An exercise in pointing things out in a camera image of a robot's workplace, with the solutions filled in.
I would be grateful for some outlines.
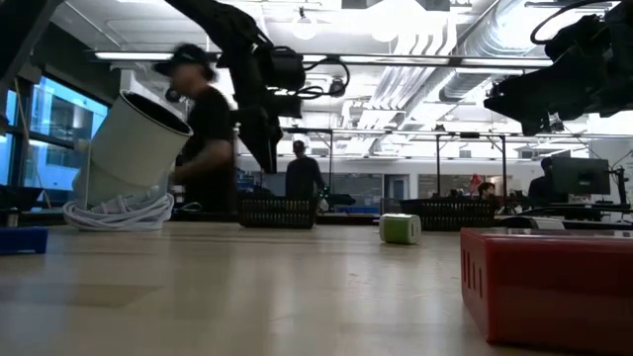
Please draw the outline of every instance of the desk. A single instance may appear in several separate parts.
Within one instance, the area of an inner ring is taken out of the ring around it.
[[[376,230],[52,227],[46,255],[0,257],[0,354],[552,355],[484,341],[457,233],[402,247]]]

